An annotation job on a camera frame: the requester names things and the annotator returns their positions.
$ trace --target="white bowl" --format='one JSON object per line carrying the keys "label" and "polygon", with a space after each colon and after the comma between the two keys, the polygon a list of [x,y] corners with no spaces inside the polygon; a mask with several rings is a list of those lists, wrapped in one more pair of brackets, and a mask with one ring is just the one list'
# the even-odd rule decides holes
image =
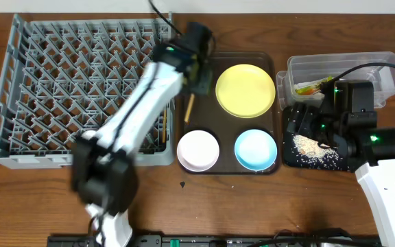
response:
{"label": "white bowl", "polygon": [[187,170],[203,172],[210,169],[219,158],[219,144],[212,134],[194,130],[179,140],[176,155]]}

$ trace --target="clear plastic container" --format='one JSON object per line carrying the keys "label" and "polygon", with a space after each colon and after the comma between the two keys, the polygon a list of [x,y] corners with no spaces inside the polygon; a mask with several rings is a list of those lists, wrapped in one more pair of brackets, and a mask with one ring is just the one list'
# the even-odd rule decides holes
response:
{"label": "clear plastic container", "polygon": [[[292,105],[294,102],[304,102],[319,106],[324,96],[299,95],[295,92],[294,85],[302,82],[321,80],[328,76],[338,76],[344,71],[357,65],[369,62],[388,62],[395,64],[395,54],[388,51],[367,52],[353,54],[323,54],[308,56],[293,56],[287,61],[287,74],[281,79],[278,98],[280,107]],[[374,107],[382,108],[386,99],[395,95],[395,69],[389,67],[365,67],[344,76],[349,80],[369,80],[374,85]]]}

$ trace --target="black tray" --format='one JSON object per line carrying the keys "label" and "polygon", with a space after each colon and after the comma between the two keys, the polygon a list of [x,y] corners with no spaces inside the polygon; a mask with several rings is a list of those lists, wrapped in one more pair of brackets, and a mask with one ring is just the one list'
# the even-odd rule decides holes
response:
{"label": "black tray", "polygon": [[[184,132],[205,130],[211,133],[219,142],[219,158],[216,164],[205,172],[191,172],[192,174],[256,174],[268,175],[274,173],[281,164],[278,152],[275,164],[263,171],[254,172],[244,168],[236,159],[234,144],[237,137],[249,129],[260,129],[269,133],[280,150],[280,128],[278,120],[278,106],[276,100],[272,107],[259,117],[242,119],[227,113],[216,98],[215,87],[219,76],[229,67],[237,64],[251,64],[262,68],[274,79],[274,66],[269,56],[261,52],[216,52],[210,63],[213,68],[213,84],[209,96],[196,96],[190,123],[184,125]],[[184,110],[187,109],[189,99],[183,101]]]}
{"label": "black tray", "polygon": [[350,171],[347,166],[347,161],[344,157],[338,155],[337,159],[326,158],[326,162],[316,161],[310,163],[306,156],[303,156],[295,148],[294,134],[286,132],[287,120],[289,120],[291,114],[291,107],[288,106],[284,109],[282,114],[282,127],[283,127],[283,162],[295,168],[308,168],[308,169],[325,169],[331,171]]}

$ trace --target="yellow plate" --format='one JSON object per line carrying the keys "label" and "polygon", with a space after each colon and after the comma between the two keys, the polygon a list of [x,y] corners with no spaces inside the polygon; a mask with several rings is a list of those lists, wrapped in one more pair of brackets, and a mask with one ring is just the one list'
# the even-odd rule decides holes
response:
{"label": "yellow plate", "polygon": [[231,115],[258,117],[274,103],[275,86],[264,70],[250,64],[239,64],[220,75],[216,83],[216,98]]}

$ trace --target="wooden stick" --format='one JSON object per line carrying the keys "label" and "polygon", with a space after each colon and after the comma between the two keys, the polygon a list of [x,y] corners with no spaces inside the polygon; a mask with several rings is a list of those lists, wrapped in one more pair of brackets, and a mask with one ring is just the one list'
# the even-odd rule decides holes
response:
{"label": "wooden stick", "polygon": [[163,118],[163,143],[165,143],[165,132],[166,132],[166,129],[165,129],[165,126],[166,126],[166,123],[167,123],[167,109],[166,108],[164,108],[164,118]]}
{"label": "wooden stick", "polygon": [[187,111],[185,112],[184,121],[186,124],[190,122],[190,114],[191,114],[191,109],[193,108],[194,101],[195,101],[195,95],[194,93],[192,93],[190,96],[189,105],[187,106]]}

